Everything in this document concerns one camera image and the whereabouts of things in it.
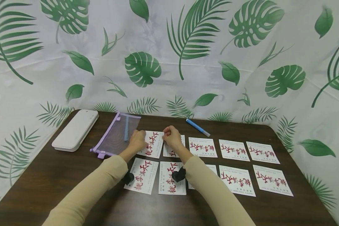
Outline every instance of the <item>right hand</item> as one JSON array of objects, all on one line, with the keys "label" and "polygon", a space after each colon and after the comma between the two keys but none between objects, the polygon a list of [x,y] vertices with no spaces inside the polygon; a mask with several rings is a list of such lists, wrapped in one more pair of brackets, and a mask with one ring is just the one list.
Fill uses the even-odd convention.
[{"label": "right hand", "polygon": [[181,134],[174,126],[166,127],[163,132],[163,140],[174,150],[174,152],[177,152],[181,147],[183,147]]}]

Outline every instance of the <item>palm leaf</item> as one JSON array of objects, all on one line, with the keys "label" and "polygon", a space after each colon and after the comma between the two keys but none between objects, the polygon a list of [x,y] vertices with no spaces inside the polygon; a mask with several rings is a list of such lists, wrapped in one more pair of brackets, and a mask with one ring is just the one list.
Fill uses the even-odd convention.
[{"label": "palm leaf", "polygon": [[27,27],[33,26],[29,21],[36,20],[26,13],[12,11],[20,6],[29,6],[25,3],[7,3],[7,0],[0,0],[0,60],[5,61],[10,70],[23,81],[33,84],[33,82],[22,77],[11,65],[28,55],[41,50],[41,42],[38,38],[32,38],[31,34],[37,31],[30,31]]},{"label": "palm leaf", "polygon": [[273,113],[278,109],[276,107],[264,107],[258,108],[256,110],[250,111],[248,114],[242,117],[242,123],[259,123],[266,120],[271,120],[273,117],[276,117]]},{"label": "palm leaf", "polygon": [[193,112],[186,106],[186,102],[184,102],[182,97],[177,99],[177,95],[175,95],[174,102],[167,100],[167,109],[172,117],[189,119],[194,116]]},{"label": "palm leaf", "polygon": [[224,121],[229,122],[232,121],[232,113],[229,112],[217,112],[211,117],[208,118],[211,121]]},{"label": "palm leaf", "polygon": [[48,123],[48,126],[58,127],[66,119],[69,114],[74,111],[74,107],[59,107],[58,105],[49,104],[46,102],[46,107],[40,104],[45,110],[45,113],[38,115],[39,121],[44,124]]},{"label": "palm leaf", "polygon": [[96,106],[94,106],[93,110],[104,112],[117,112],[115,106],[108,102],[97,103]]},{"label": "palm leaf", "polygon": [[293,123],[295,117],[288,121],[285,116],[283,116],[277,126],[277,136],[280,138],[286,150],[289,153],[294,151],[293,135],[295,134],[295,127],[298,123]]},{"label": "palm leaf", "polygon": [[319,178],[307,174],[305,177],[325,207],[328,210],[335,208],[336,203],[334,201],[336,198],[334,198],[333,191],[330,190]]},{"label": "palm leaf", "polygon": [[25,127],[19,128],[19,131],[13,132],[1,146],[0,178],[9,179],[10,186],[13,185],[13,179],[20,177],[30,164],[30,154],[36,147],[35,142],[40,138],[34,136],[36,131],[38,130],[27,135]]},{"label": "palm leaf", "polygon": [[210,21],[223,19],[215,16],[215,14],[227,12],[228,10],[219,9],[228,3],[230,2],[227,0],[197,0],[187,12],[181,25],[183,6],[178,20],[177,36],[175,34],[172,16],[172,36],[167,20],[169,42],[174,52],[180,57],[179,72],[182,80],[184,78],[182,76],[181,61],[209,55],[210,46],[205,43],[212,43],[213,41],[206,37],[215,36],[213,33],[220,31],[220,29],[214,24],[211,24]]},{"label": "palm leaf", "polygon": [[137,114],[137,115],[144,115],[144,114],[152,114],[152,112],[158,111],[158,106],[155,105],[157,99],[150,98],[150,97],[143,97],[143,99],[137,99],[131,103],[129,107],[127,107],[127,112],[129,114]]}]

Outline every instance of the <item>fern frond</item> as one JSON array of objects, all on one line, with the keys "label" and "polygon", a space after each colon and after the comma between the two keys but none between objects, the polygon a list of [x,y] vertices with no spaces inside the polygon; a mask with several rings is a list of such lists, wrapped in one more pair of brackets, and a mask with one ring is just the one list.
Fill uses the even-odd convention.
[{"label": "fern frond", "polygon": [[22,172],[30,164],[30,154],[36,145],[40,136],[34,136],[36,133],[27,135],[26,128],[13,132],[9,138],[5,139],[4,145],[0,149],[0,178],[9,179],[10,186],[13,185],[13,179],[21,176]]},{"label": "fern frond", "polygon": [[295,127],[298,123],[293,123],[295,117],[288,121],[285,116],[283,116],[280,121],[279,125],[277,126],[277,136],[283,143],[286,150],[289,153],[294,151],[294,143],[293,143],[293,135],[295,134]]},{"label": "fern frond", "polygon": [[74,107],[59,107],[58,105],[52,105],[49,102],[46,102],[46,107],[40,104],[40,106],[45,110],[45,113],[38,115],[39,121],[48,126],[58,127],[66,119],[69,114],[74,111]]},{"label": "fern frond", "polygon": [[232,113],[229,112],[217,112],[208,118],[211,121],[232,121]]},{"label": "fern frond", "polygon": [[150,97],[137,99],[131,103],[131,106],[127,107],[127,112],[137,115],[152,114],[152,112],[156,112],[160,108],[155,105],[156,102],[157,99]]},{"label": "fern frond", "polygon": [[103,112],[117,112],[117,109],[114,105],[109,102],[97,103],[93,110],[95,111],[103,111]]},{"label": "fern frond", "polygon": [[258,108],[244,115],[242,117],[241,122],[253,124],[253,123],[264,122],[266,120],[271,120],[273,118],[276,118],[276,116],[273,113],[276,112],[277,110],[278,109],[276,107]]},{"label": "fern frond", "polygon": [[177,99],[177,95],[175,95],[175,101],[167,100],[167,109],[172,117],[180,117],[180,118],[186,118],[189,119],[193,117],[193,112],[188,109],[186,106],[186,102],[182,99],[182,97],[179,97]]}]

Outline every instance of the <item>monstera leaf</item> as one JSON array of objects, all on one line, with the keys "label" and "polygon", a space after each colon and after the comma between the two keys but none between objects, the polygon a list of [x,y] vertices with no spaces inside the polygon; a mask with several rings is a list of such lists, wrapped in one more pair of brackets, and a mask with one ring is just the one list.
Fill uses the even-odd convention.
[{"label": "monstera leaf", "polygon": [[158,60],[145,52],[135,52],[125,58],[125,69],[132,82],[138,87],[146,87],[153,83],[153,78],[162,74]]},{"label": "monstera leaf", "polygon": [[229,32],[235,35],[234,44],[239,48],[257,45],[281,21],[284,13],[284,10],[272,1],[252,0],[245,2],[229,24]]},{"label": "monstera leaf", "polygon": [[298,65],[287,65],[274,70],[267,79],[265,92],[269,97],[284,95],[288,88],[298,90],[304,83],[305,71]]},{"label": "monstera leaf", "polygon": [[41,11],[58,22],[55,41],[58,44],[59,27],[65,33],[79,34],[87,30],[89,24],[89,0],[40,0]]}]

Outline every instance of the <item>purple mesh pouch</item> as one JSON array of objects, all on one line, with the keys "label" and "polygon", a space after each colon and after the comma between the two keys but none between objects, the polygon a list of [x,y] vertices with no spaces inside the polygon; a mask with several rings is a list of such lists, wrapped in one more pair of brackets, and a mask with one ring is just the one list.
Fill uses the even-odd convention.
[{"label": "purple mesh pouch", "polygon": [[133,131],[137,128],[141,117],[118,112],[99,143],[90,151],[98,153],[98,158],[105,155],[120,154],[129,144]]}]

